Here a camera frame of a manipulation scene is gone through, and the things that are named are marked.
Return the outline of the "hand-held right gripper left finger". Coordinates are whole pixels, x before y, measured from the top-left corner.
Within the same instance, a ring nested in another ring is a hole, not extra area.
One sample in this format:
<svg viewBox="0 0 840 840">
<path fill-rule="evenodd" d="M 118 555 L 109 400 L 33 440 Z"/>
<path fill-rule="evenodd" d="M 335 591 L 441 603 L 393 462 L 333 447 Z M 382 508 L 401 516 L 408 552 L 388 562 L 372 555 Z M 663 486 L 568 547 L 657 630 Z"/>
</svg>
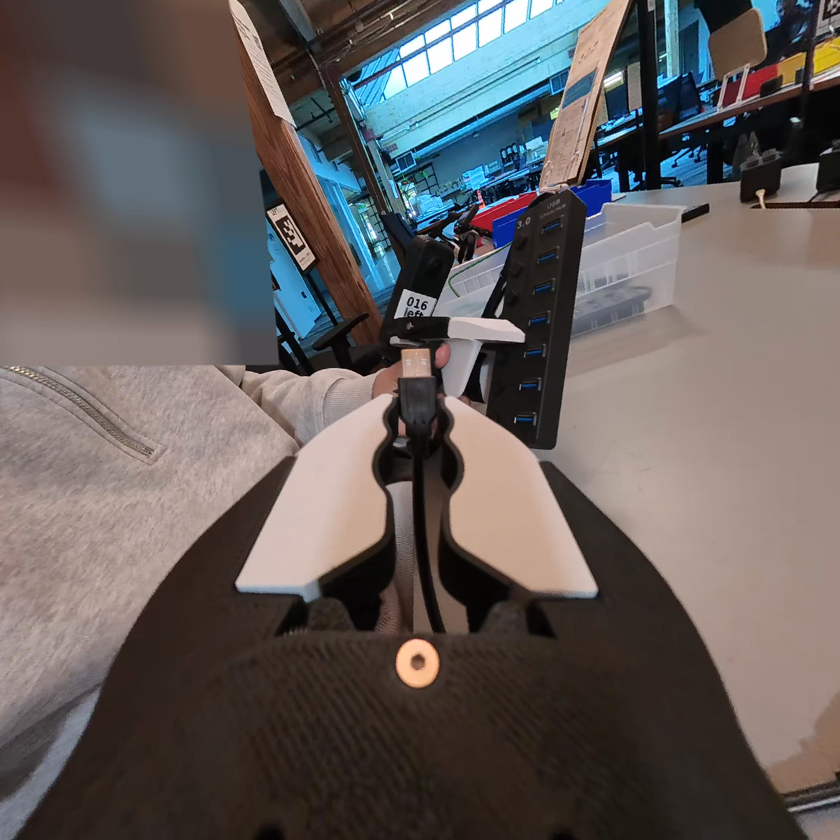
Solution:
<svg viewBox="0 0 840 840">
<path fill-rule="evenodd" d="M 376 397 L 301 448 L 238 573 L 238 593 L 334 599 L 357 628 L 376 628 L 396 570 L 387 490 L 395 412 L 393 395 Z"/>
</svg>

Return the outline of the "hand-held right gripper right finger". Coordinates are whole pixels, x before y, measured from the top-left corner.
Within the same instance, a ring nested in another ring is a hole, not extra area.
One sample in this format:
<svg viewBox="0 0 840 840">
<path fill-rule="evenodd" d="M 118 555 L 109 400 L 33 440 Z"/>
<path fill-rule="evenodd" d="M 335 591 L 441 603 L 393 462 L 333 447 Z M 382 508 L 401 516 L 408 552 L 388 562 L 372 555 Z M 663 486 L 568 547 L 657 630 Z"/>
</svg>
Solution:
<svg viewBox="0 0 840 840">
<path fill-rule="evenodd" d="M 469 631 L 500 602 L 596 598 L 595 577 L 533 452 L 457 398 L 440 407 L 438 577 L 465 608 Z"/>
</svg>

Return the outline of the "neighbouring desk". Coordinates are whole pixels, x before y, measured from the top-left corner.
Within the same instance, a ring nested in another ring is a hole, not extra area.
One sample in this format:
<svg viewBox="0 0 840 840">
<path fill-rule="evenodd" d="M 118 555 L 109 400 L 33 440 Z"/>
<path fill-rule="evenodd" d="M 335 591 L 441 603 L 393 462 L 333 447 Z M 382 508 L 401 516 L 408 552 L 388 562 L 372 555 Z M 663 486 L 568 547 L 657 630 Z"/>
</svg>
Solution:
<svg viewBox="0 0 840 840">
<path fill-rule="evenodd" d="M 729 103 L 724 104 L 720 108 L 709 108 L 702 113 L 699 113 L 689 119 L 684 119 L 675 122 L 666 129 L 660 130 L 658 136 L 661 139 L 680 136 L 692 130 L 705 129 L 718 123 L 723 123 L 729 119 L 734 119 L 742 114 L 755 112 L 771 105 L 785 102 L 788 100 L 799 99 L 803 92 L 804 78 L 800 79 L 800 83 L 795 83 L 795 77 L 789 84 L 782 85 L 778 90 L 773 90 L 767 96 L 760 95 L 761 85 L 756 83 L 754 85 L 754 95 L 746 98 L 741 94 L 742 85 L 734 86 L 736 90 L 736 97 Z M 825 68 L 822 73 L 814 75 L 810 83 L 810 93 L 817 93 L 819 91 L 830 90 L 838 87 L 839 82 L 839 65 L 838 62 L 828 68 Z M 596 132 L 595 138 L 598 145 L 607 147 L 616 144 L 619 140 L 624 140 L 631 135 L 636 134 L 642 130 L 642 124 L 639 119 L 627 122 L 622 130 L 615 130 L 610 133 Z"/>
</svg>

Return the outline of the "red plastic bin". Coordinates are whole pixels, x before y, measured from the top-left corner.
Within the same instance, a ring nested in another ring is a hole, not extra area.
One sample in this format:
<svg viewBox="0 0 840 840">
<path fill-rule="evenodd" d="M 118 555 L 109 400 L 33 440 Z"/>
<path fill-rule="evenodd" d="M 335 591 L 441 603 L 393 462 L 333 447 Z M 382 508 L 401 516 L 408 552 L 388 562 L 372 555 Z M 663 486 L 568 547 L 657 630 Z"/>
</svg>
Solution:
<svg viewBox="0 0 840 840">
<path fill-rule="evenodd" d="M 513 239 L 519 216 L 528 209 L 537 195 L 536 191 L 525 192 L 487 205 L 474 216 L 472 227 L 486 231 L 496 248 L 507 246 Z"/>
</svg>

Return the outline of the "person's left hand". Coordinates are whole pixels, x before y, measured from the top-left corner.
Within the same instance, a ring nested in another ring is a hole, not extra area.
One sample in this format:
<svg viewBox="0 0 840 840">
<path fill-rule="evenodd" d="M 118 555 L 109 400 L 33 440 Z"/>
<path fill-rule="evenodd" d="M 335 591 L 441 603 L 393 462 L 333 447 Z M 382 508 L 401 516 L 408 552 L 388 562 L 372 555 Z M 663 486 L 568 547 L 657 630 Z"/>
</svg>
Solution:
<svg viewBox="0 0 840 840">
<path fill-rule="evenodd" d="M 451 355 L 451 347 L 449 343 L 444 342 L 435 348 L 434 362 L 431 365 L 435 371 L 441 371 L 449 362 Z M 403 362 L 399 360 L 387 368 L 378 371 L 373 379 L 373 386 L 371 391 L 371 399 L 376 399 L 383 395 L 394 396 L 397 394 L 398 381 L 405 377 L 403 372 Z"/>
</svg>

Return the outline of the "yellow plastic bin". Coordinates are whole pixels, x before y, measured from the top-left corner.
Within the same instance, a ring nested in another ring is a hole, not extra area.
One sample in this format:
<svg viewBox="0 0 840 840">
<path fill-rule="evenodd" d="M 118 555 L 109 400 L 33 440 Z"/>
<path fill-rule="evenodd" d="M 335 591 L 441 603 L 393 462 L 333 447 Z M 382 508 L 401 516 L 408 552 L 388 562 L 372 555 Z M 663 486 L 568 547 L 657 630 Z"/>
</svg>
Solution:
<svg viewBox="0 0 840 840">
<path fill-rule="evenodd" d="M 783 85 L 792 83 L 801 84 L 802 80 L 797 80 L 797 74 L 805 67 L 806 53 L 800 52 L 793 56 L 783 59 L 777 65 L 777 75 L 781 76 Z M 839 65 L 839 38 L 827 41 L 818 47 L 812 57 L 812 75 L 814 77 L 823 74 Z"/>
</svg>

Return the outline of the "tan board on stand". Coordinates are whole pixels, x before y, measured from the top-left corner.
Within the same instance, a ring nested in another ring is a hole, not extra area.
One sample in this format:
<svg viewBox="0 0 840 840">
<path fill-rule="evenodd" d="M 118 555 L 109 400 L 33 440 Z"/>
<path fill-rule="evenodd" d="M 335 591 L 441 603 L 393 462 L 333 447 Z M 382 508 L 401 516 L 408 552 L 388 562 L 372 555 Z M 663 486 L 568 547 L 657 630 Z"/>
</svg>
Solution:
<svg viewBox="0 0 840 840">
<path fill-rule="evenodd" d="M 761 12 L 750 1 L 721 2 L 703 13 L 709 27 L 711 70 L 720 82 L 717 108 L 758 97 L 763 84 L 752 74 L 768 55 Z"/>
</svg>

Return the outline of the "cardboard instruction board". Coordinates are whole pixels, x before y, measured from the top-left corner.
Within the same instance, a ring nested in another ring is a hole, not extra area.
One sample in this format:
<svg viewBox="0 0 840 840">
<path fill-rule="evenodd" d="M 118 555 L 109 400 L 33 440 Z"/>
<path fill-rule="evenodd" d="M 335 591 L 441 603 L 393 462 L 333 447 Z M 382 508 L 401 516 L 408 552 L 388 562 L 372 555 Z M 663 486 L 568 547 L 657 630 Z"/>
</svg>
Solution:
<svg viewBox="0 0 840 840">
<path fill-rule="evenodd" d="M 560 110 L 549 137 L 540 193 L 555 193 L 565 186 L 578 185 L 585 178 L 607 65 L 631 5 L 630 1 L 612 1 L 580 30 Z"/>
</svg>

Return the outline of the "white paper sheet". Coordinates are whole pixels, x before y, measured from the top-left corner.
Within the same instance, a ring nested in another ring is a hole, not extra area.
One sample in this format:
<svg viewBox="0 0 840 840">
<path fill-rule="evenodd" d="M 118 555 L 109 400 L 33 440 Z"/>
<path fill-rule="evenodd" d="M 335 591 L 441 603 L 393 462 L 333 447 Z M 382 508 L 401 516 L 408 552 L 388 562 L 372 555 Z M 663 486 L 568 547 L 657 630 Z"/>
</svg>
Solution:
<svg viewBox="0 0 840 840">
<path fill-rule="evenodd" d="M 250 64 L 266 95 L 271 111 L 275 116 L 286 121 L 294 129 L 296 127 L 294 118 L 280 90 L 279 83 L 271 67 L 257 27 L 241 2 L 229 1 L 228 6 Z"/>
</svg>

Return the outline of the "clear plastic bin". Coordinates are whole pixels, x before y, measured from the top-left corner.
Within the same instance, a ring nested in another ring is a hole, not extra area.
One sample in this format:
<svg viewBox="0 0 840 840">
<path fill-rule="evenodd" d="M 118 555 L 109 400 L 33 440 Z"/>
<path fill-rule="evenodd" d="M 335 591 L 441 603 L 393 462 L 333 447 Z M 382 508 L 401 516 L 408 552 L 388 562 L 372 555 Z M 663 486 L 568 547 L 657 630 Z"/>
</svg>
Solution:
<svg viewBox="0 0 840 840">
<path fill-rule="evenodd" d="M 600 213 L 587 218 L 574 302 L 605 287 L 626 284 L 654 290 L 644 314 L 670 305 L 683 226 L 680 217 L 686 207 L 620 201 L 604 205 Z M 463 306 L 471 302 L 482 315 L 511 243 L 454 268 L 437 310 L 441 312 L 446 302 Z"/>
</svg>

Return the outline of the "person's left forearm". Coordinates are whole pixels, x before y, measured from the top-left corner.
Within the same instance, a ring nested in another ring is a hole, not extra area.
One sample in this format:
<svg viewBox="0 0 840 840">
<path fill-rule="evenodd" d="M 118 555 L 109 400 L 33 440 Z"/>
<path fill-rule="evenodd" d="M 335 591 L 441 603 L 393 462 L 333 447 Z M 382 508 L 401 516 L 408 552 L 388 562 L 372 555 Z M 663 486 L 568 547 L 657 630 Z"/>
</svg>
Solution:
<svg viewBox="0 0 840 840">
<path fill-rule="evenodd" d="M 339 368 L 311 375 L 283 370 L 255 373 L 243 365 L 219 365 L 217 369 L 298 446 L 370 402 L 379 376 Z"/>
</svg>

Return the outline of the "black office chair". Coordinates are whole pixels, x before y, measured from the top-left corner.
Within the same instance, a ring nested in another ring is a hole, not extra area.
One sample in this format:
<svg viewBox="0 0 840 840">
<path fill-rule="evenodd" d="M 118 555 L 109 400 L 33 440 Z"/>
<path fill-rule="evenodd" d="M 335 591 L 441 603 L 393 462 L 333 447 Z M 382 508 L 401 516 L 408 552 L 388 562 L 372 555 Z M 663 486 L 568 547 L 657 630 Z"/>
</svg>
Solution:
<svg viewBox="0 0 840 840">
<path fill-rule="evenodd" d="M 378 343 L 361 346 L 350 345 L 350 333 L 370 317 L 364 312 L 350 320 L 334 325 L 320 339 L 312 344 L 316 352 L 313 358 L 303 352 L 293 331 L 288 327 L 280 312 L 275 309 L 278 331 L 278 355 L 280 368 L 300 375 L 312 375 L 316 371 L 338 367 L 360 375 L 369 375 L 386 363 L 382 347 Z"/>
</svg>

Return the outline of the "light grey desk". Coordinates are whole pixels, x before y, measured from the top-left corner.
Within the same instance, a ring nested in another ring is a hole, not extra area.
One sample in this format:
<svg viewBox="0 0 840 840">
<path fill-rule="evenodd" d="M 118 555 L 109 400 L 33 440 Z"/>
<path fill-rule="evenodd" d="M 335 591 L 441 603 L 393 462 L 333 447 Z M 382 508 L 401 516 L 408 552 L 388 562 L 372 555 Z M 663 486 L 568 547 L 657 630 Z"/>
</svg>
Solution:
<svg viewBox="0 0 840 840">
<path fill-rule="evenodd" d="M 838 803 L 838 208 L 753 208 L 734 183 L 615 208 L 705 204 L 673 303 L 573 340 L 540 455 L 666 578 L 816 823 Z"/>
</svg>

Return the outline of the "black-and-white marker sign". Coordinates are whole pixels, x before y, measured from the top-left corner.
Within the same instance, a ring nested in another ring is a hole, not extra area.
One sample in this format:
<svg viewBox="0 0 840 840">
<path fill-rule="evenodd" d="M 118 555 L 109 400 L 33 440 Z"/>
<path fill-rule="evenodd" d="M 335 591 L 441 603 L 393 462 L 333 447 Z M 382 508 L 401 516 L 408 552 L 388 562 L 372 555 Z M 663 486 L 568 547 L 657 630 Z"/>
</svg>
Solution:
<svg viewBox="0 0 840 840">
<path fill-rule="evenodd" d="M 268 207 L 266 221 L 269 231 L 286 250 L 299 272 L 303 276 L 310 274 L 318 264 L 319 258 L 306 240 L 287 205 L 278 201 Z"/>
</svg>

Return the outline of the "wooden post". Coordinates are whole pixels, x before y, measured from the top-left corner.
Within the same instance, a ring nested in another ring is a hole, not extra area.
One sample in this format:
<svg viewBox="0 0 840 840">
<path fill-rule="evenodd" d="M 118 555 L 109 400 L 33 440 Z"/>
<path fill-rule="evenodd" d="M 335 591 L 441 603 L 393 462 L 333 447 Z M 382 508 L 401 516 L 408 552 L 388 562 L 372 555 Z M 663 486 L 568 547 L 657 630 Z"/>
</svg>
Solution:
<svg viewBox="0 0 840 840">
<path fill-rule="evenodd" d="M 368 312 L 352 331 L 357 344 L 375 343 L 382 317 L 341 232 L 298 134 L 274 115 L 238 35 L 238 54 L 255 150 L 280 200 L 318 257 L 320 277 L 345 320 Z"/>
</svg>

